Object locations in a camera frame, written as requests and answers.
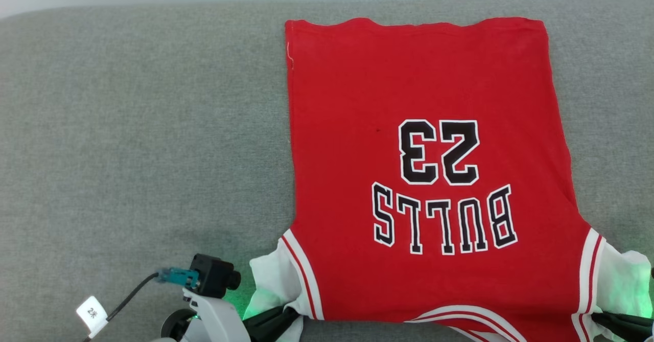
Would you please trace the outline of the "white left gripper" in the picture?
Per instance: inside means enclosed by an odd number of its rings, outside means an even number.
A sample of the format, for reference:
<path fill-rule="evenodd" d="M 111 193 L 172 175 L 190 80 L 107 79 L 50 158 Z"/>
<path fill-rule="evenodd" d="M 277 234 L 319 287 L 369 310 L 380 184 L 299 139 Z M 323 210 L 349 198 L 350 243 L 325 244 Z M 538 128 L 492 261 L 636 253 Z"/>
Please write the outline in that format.
<path fill-rule="evenodd" d="M 154 341 L 277 341 L 302 319 L 292 307 L 278 306 L 242 321 L 231 303 L 186 288 L 183 300 L 189 307 L 173 312 Z"/>

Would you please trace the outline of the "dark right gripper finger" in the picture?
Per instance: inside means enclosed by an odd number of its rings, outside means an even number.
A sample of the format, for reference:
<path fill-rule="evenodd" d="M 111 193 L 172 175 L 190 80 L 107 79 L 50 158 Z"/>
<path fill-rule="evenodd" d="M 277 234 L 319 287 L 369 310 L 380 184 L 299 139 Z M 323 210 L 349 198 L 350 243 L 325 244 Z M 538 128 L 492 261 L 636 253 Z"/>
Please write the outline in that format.
<path fill-rule="evenodd" d="M 612 312 L 596 312 L 592 320 L 612 333 L 652 333 L 652 318 Z"/>
<path fill-rule="evenodd" d="M 652 341 L 651 329 L 612 329 L 611 332 L 624 341 Z"/>

